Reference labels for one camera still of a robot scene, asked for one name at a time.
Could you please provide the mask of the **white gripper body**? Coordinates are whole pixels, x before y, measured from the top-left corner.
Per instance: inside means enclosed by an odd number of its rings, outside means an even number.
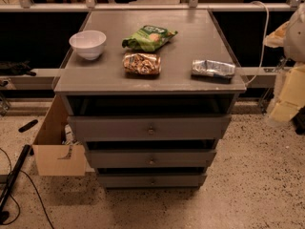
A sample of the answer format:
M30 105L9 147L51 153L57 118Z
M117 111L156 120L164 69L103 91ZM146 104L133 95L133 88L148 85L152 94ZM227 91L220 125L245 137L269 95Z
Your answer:
M305 64L296 62L285 73L283 86L275 98L277 102L285 102L301 109L305 106Z

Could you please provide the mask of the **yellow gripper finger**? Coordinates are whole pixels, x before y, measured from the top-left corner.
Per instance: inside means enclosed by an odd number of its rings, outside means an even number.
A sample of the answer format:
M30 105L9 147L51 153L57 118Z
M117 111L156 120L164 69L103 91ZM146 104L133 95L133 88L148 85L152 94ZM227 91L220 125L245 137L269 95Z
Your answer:
M288 122L305 106L305 65L296 65L286 73L279 97L270 112L277 122Z
M267 35L264 39L264 45L270 48L282 47L288 24L289 22L283 23L275 31Z

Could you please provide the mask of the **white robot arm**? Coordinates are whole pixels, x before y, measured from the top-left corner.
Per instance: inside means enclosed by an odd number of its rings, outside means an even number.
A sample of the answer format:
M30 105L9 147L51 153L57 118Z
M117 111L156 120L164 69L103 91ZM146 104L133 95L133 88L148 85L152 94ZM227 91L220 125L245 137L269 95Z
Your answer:
M268 108L272 121L285 123L295 117L305 106L305 4L299 5L290 20L267 35L264 45L282 47L286 59L295 62L285 73L284 83L277 79L274 99Z

